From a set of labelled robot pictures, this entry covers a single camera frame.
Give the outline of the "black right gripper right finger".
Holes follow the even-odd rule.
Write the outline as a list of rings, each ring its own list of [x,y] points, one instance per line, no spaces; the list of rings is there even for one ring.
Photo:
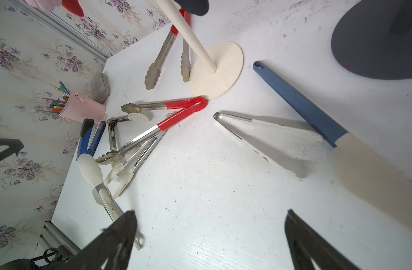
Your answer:
[[[313,270],[314,265],[321,270],[358,269],[291,209],[284,230],[296,270]]]

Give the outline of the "steel tongs white ring large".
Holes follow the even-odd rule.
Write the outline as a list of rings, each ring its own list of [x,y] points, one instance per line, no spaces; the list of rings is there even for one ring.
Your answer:
[[[108,134],[109,134],[110,149],[116,150],[119,148],[118,143],[117,143],[118,136],[115,131],[115,126],[118,123],[129,122],[129,121],[148,121],[148,120],[149,120],[148,117],[142,114],[135,114],[135,113],[124,115],[122,117],[109,118],[106,121],[106,128],[108,129]],[[136,151],[140,146],[129,151],[119,160],[115,162],[111,162],[109,164],[111,164],[112,166],[112,164],[115,164],[116,162],[121,162],[122,159],[127,159],[128,155],[132,151]],[[99,164],[96,161],[94,162],[92,161],[92,158],[93,156],[91,155],[82,154],[77,160],[78,166],[83,175],[83,178],[89,184],[93,186],[92,193],[93,193],[93,196],[96,202],[105,208],[105,210],[107,211],[112,221],[116,221],[119,217],[122,216],[122,211],[117,207],[114,201],[115,199],[113,199],[113,192],[119,186],[120,179],[119,177],[116,177],[109,183],[108,186],[105,186],[104,185],[105,177],[103,177],[102,175],[101,168],[99,167]]]

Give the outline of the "black silicone tip tongs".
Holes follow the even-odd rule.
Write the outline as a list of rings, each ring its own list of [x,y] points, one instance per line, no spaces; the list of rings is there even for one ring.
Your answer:
[[[174,0],[190,14],[204,16],[209,11],[208,0]]]

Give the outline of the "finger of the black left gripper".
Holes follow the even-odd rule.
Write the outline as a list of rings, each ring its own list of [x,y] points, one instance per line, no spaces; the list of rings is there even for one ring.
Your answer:
[[[0,162],[11,156],[18,154],[24,148],[24,144],[19,139],[0,138],[0,146],[7,146],[6,149],[0,151]]]

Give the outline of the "red silicone tip tongs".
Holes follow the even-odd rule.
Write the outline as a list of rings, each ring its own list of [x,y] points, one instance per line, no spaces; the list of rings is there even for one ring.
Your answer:
[[[79,17],[84,17],[84,11],[78,0],[62,0],[62,6],[72,14]]]

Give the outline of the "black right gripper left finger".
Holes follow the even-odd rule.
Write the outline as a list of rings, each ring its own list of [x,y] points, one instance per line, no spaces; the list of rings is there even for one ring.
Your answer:
[[[111,226],[59,270],[126,270],[134,247],[137,218],[125,212]]]

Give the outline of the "pink cat paw tongs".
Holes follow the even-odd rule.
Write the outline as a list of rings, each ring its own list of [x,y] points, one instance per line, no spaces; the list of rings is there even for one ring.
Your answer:
[[[33,8],[48,12],[54,11],[54,9],[60,7],[63,3],[62,0],[23,0],[23,2]]]

